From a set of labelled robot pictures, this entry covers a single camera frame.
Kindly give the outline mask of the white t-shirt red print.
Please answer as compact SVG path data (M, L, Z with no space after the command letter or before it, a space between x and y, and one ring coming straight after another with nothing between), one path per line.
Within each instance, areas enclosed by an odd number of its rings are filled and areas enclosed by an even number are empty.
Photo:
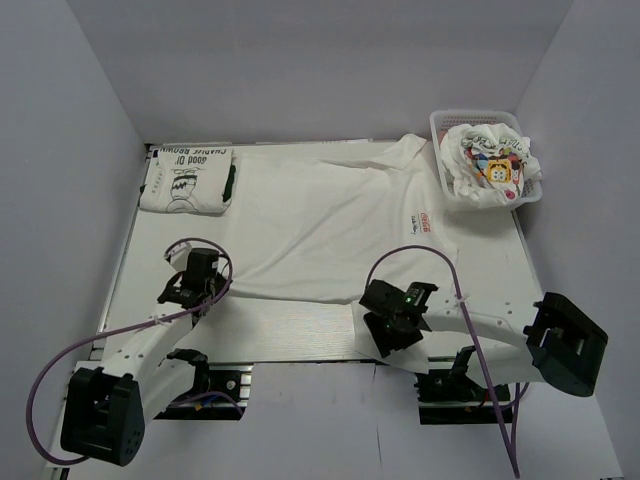
M234 265L230 295L197 335L217 362L357 357L351 307L370 271L400 288L451 288L432 147L406 135L362 155L245 151L211 238Z

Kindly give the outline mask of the white t-shirt colourful cartoon print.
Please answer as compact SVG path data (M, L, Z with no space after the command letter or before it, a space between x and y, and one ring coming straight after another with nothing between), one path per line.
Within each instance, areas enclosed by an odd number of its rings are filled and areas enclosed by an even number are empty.
M466 207L514 207L542 179L529 140L504 123L450 128L440 158L453 197Z

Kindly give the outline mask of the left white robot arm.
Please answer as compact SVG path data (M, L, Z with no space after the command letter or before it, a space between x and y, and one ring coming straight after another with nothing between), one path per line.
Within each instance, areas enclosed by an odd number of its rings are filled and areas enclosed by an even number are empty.
M209 392L207 356L177 344L229 290L232 273L219 268L227 257L207 247L168 255L174 273L157 297L149 326L136 329L97 367L72 375L60 434L64 451L126 466L158 414L183 394L199 399Z

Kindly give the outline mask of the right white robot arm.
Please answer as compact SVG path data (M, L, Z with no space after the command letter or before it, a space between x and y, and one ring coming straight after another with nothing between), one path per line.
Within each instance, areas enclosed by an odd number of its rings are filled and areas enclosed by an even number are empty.
M358 353L412 373L436 370L430 347L447 333L464 344L448 358L451 384L472 399L488 384L546 383L593 395L608 336L567 297L470 304L431 283L401 290L374 280L351 305Z

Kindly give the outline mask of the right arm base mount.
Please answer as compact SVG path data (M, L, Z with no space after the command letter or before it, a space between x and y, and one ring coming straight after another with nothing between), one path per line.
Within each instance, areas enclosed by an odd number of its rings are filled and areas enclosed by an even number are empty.
M488 390L449 370L417 373L414 387L423 426L489 425L498 420Z

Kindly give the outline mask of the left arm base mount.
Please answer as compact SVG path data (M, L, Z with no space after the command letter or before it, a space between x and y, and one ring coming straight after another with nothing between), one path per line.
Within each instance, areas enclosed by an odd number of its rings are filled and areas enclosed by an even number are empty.
M238 421L248 404L253 366L211 365L205 382L206 396L169 406L157 420Z

